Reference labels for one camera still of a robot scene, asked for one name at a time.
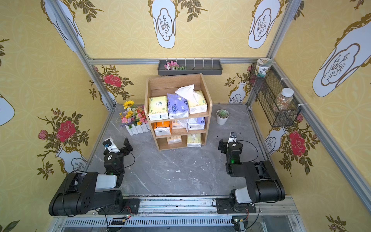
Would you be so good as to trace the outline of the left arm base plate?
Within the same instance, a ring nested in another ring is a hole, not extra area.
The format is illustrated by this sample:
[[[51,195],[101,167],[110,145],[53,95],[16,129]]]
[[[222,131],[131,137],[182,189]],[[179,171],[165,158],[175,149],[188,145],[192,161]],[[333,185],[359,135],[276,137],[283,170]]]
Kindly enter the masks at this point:
[[[129,215],[138,214],[140,199],[120,199],[116,205],[105,206],[98,211],[99,215]]]

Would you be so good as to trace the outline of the green-yellow tissue pack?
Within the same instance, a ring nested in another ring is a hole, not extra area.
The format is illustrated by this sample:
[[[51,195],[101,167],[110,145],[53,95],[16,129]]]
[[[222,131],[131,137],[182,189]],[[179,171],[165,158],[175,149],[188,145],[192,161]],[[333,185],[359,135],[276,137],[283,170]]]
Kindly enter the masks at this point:
[[[148,116],[151,121],[169,118],[167,96],[149,98]]]

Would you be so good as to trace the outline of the yellow tissue pack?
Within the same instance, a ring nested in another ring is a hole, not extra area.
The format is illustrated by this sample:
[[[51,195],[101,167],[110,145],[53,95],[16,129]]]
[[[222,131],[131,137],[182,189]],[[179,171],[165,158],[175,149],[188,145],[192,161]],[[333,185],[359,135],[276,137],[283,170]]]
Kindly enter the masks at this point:
[[[176,94],[187,100],[190,114],[207,112],[208,104],[201,90],[195,91],[195,85],[181,87],[175,91]]]

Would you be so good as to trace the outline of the artificial flowers white fence planter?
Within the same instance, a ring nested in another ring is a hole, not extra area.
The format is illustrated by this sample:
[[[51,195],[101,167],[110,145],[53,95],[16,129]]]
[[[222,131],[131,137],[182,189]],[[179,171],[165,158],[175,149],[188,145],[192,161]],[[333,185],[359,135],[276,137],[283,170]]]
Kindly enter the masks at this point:
[[[126,128],[130,136],[150,131],[144,105],[135,105],[134,101],[126,101],[123,106],[124,111],[119,115],[122,127]]]

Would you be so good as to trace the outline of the yellow floral pack bottom shelf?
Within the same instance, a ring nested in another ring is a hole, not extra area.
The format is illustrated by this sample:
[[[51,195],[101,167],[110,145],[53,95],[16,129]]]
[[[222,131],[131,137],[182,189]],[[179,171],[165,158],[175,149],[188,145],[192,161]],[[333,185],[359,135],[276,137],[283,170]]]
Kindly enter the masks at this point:
[[[202,136],[200,133],[187,135],[188,148],[200,148],[202,146]]]

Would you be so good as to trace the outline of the printed lidded jar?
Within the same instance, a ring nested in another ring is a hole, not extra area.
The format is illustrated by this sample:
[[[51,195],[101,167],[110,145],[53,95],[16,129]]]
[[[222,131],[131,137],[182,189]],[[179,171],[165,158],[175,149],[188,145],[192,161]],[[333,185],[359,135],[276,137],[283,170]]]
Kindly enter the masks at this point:
[[[255,67],[255,75],[257,77],[266,77],[272,66],[272,59],[260,58],[257,60]]]

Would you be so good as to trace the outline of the wooden three-tier shelf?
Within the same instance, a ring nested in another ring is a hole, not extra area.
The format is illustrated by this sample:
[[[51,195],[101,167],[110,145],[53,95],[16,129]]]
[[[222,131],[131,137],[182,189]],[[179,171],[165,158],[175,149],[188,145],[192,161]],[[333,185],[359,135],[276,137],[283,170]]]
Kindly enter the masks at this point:
[[[181,136],[182,142],[177,144],[169,145],[167,142],[167,135],[157,136],[155,135],[154,127],[158,122],[167,121],[167,119],[161,120],[150,120],[149,118],[149,102],[151,97],[165,96],[168,93],[175,93],[180,87],[195,85],[194,90],[201,90],[207,102],[207,111],[203,113],[191,114],[190,119],[203,117],[205,119],[205,129],[203,130],[190,130],[186,129],[175,129],[172,130],[172,136]],[[145,98],[145,115],[150,124],[150,130],[155,140],[155,144],[159,151],[186,148],[187,147],[187,136],[189,134],[200,134],[202,137],[202,145],[206,145],[208,130],[210,126],[210,119],[212,116],[213,101],[210,96],[208,87],[201,73],[188,74],[188,75],[174,75],[164,77],[152,77],[147,79],[146,83],[146,98]]]

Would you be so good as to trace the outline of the peach tissue pack bottom shelf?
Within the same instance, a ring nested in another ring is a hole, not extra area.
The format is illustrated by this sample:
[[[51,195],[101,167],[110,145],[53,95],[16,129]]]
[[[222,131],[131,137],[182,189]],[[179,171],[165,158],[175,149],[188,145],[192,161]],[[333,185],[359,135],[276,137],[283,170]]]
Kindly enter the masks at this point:
[[[166,138],[168,145],[178,144],[182,142],[182,136],[175,135]]]

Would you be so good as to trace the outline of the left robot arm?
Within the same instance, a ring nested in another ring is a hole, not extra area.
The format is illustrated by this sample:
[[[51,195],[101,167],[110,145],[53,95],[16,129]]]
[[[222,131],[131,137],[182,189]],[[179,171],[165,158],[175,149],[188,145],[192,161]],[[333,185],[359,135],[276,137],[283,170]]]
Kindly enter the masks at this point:
[[[100,214],[131,214],[136,200],[131,204],[123,199],[118,188],[125,174],[124,157],[133,147],[126,138],[122,148],[117,148],[111,138],[102,143],[105,173],[73,171],[52,198],[48,212],[51,216],[74,217],[91,210]]]

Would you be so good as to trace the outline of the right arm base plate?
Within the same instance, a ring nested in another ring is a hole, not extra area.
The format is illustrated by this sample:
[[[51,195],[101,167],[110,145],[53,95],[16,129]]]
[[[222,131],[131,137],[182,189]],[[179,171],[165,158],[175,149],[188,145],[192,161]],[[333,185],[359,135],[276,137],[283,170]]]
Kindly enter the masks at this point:
[[[216,207],[216,212],[218,214],[247,214],[257,212],[254,204],[239,204],[230,198],[216,198],[212,206]]]

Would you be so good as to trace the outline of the clear jar white lid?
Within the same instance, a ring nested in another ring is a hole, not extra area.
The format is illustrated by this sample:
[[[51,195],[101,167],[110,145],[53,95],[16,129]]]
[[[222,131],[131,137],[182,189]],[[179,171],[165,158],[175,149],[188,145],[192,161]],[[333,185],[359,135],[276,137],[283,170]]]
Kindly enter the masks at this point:
[[[283,88],[282,91],[277,95],[275,104],[273,105],[273,111],[278,113],[280,111],[287,110],[291,101],[293,100],[294,90],[290,88]]]

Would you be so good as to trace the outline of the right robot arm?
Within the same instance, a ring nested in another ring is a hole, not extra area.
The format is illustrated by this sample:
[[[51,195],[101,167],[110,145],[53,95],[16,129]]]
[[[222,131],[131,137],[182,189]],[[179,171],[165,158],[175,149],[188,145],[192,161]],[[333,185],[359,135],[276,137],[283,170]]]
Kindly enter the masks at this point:
[[[226,172],[231,177],[244,178],[246,186],[231,191],[232,204],[276,203],[286,197],[285,189],[268,160],[242,162],[243,145],[239,141],[219,141],[218,150],[226,155]]]

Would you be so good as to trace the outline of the small cactus white pot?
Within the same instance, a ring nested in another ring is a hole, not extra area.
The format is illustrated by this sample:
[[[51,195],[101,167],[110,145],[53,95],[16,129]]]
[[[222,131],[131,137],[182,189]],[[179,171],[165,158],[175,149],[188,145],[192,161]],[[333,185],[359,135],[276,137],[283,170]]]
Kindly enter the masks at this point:
[[[224,125],[228,118],[230,116],[230,113],[227,110],[220,109],[216,112],[216,120],[219,125]]]

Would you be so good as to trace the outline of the orange tissue pack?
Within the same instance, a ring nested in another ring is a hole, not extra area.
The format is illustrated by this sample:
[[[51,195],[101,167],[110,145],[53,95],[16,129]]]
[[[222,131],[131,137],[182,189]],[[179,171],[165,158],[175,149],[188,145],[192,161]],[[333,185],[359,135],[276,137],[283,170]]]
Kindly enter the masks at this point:
[[[156,122],[154,124],[154,132],[156,136],[171,135],[171,122]]]

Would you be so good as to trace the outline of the pink flower on rack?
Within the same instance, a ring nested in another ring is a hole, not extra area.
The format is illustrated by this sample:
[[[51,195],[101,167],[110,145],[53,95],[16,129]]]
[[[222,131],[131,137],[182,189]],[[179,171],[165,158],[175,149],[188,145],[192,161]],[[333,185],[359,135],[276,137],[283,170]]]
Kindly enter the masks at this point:
[[[166,70],[184,70],[184,66],[180,66],[176,61],[166,62],[164,65]]]

